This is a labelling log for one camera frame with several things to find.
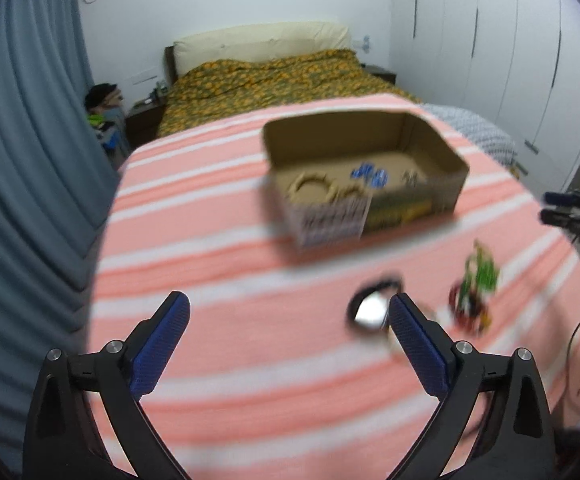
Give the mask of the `black white checkered blanket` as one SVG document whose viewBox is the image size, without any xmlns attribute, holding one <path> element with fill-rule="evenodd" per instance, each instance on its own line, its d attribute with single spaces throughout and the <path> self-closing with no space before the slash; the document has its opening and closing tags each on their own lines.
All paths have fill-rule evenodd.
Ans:
<svg viewBox="0 0 580 480">
<path fill-rule="evenodd" d="M 464 108 L 425 103 L 422 108 L 461 133 L 499 165 L 510 168 L 517 155 L 514 139 L 503 129 Z"/>
</svg>

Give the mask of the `white wardrobe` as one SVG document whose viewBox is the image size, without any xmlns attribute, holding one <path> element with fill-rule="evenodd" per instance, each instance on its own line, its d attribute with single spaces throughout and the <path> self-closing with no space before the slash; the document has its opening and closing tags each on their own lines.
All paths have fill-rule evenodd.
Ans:
<svg viewBox="0 0 580 480">
<path fill-rule="evenodd" d="M 516 144 L 534 194 L 580 170 L 578 0 L 391 0 L 390 63 L 423 102 L 471 110 Z"/>
</svg>

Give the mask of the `black smart watch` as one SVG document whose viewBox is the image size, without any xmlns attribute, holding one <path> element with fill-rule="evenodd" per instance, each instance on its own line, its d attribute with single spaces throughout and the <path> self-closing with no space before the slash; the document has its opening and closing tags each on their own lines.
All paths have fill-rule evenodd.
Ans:
<svg viewBox="0 0 580 480">
<path fill-rule="evenodd" d="M 383 275 L 378 280 L 360 286 L 348 301 L 346 323 L 363 333 L 380 333 L 389 321 L 391 298 L 404 290 L 401 275 Z"/>
</svg>

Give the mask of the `right dark nightstand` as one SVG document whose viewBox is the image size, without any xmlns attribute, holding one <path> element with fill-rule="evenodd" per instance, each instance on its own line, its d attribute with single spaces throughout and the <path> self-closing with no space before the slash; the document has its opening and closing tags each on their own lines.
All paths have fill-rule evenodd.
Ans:
<svg viewBox="0 0 580 480">
<path fill-rule="evenodd" d="M 396 74 L 386 68 L 378 65 L 365 65 L 363 66 L 363 69 L 366 70 L 368 74 L 378 77 L 386 81 L 388 84 L 392 84 L 392 86 L 395 86 L 396 84 Z"/>
</svg>

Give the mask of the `dark nightstand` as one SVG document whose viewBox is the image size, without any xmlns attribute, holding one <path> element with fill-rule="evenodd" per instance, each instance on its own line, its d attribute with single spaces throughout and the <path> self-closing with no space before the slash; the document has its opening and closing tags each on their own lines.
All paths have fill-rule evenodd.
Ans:
<svg viewBox="0 0 580 480">
<path fill-rule="evenodd" d="M 125 118 L 125 126 L 126 138 L 132 150 L 156 139 L 166 106 L 166 101 L 152 102 L 130 110 Z"/>
<path fill-rule="evenodd" d="M 396 74 L 386 68 L 378 65 L 365 65 L 363 66 L 363 69 L 366 70 L 368 74 L 378 77 L 386 81 L 388 84 L 392 84 L 392 86 L 395 86 L 396 84 Z"/>
</svg>

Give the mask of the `open cardboard box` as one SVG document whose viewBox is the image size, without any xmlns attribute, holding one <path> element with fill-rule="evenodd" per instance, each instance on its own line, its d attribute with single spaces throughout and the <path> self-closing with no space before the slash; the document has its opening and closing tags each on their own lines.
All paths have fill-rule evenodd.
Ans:
<svg viewBox="0 0 580 480">
<path fill-rule="evenodd" d="M 300 248 L 453 211 L 469 166 L 412 110 L 341 110 L 267 122 L 269 176 Z"/>
</svg>

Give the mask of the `striped pink white tablecloth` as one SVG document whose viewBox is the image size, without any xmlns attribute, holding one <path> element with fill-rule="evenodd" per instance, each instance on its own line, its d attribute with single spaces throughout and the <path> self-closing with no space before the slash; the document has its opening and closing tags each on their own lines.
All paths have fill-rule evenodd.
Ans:
<svg viewBox="0 0 580 480">
<path fill-rule="evenodd" d="M 89 347 L 125 338 L 174 290 L 183 339 L 142 406 L 195 479 L 383 479 L 435 401 L 383 335 L 345 321 L 361 285 L 399 274 L 444 326 L 472 246 L 499 266 L 481 351 L 532 351 L 549 400 L 580 354 L 580 257 L 538 221 L 509 172 L 450 127 L 470 170 L 453 217 L 300 250 L 275 196 L 261 130 L 323 110 L 408 110 L 379 94 L 269 108 L 138 148 L 122 175 L 93 287 Z"/>
</svg>

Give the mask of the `blue curtain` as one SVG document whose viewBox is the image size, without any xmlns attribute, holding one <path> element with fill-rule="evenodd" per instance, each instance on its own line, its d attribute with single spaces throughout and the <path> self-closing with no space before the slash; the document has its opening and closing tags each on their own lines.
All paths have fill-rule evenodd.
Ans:
<svg viewBox="0 0 580 480">
<path fill-rule="evenodd" d="M 77 0 L 0 0 L 0 460 L 22 469 L 46 353 L 81 346 L 118 183 L 90 128 Z"/>
</svg>

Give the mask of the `cream bed headboard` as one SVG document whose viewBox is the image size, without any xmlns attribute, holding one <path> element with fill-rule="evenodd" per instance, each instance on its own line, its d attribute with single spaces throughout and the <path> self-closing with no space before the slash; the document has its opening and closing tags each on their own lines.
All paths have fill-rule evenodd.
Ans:
<svg viewBox="0 0 580 480">
<path fill-rule="evenodd" d="M 323 50 L 351 49 L 346 25 L 280 22 L 241 25 L 176 39 L 165 48 L 169 77 L 176 81 L 200 65 L 218 60 L 264 63 Z"/>
</svg>

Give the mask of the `left dark nightstand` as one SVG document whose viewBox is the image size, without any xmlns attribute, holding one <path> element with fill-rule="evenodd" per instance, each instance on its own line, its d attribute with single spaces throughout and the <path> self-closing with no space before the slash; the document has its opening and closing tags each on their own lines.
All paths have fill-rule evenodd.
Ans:
<svg viewBox="0 0 580 480">
<path fill-rule="evenodd" d="M 125 126 L 126 138 L 132 150 L 156 139 L 166 106 L 166 101 L 152 102 L 130 110 L 125 118 Z"/>
</svg>

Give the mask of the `pile of clothes with hat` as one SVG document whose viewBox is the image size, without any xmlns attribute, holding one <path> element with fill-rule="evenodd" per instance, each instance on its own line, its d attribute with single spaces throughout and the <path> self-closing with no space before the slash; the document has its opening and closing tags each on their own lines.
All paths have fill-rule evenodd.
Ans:
<svg viewBox="0 0 580 480">
<path fill-rule="evenodd" d="M 84 108 L 105 155 L 112 167 L 119 170 L 131 153 L 122 109 L 122 92 L 116 84 L 95 84 L 84 97 Z"/>
</svg>

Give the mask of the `bed with yellow floral cover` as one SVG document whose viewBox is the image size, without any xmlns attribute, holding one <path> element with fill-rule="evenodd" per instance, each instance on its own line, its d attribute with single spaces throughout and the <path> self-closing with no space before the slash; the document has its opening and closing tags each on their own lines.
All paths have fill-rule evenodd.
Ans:
<svg viewBox="0 0 580 480">
<path fill-rule="evenodd" d="M 356 53 L 329 49 L 268 62 L 217 60 L 178 78 L 168 93 L 156 136 L 263 108 L 393 93 L 419 104 L 406 90 L 368 72 Z"/>
</svg>

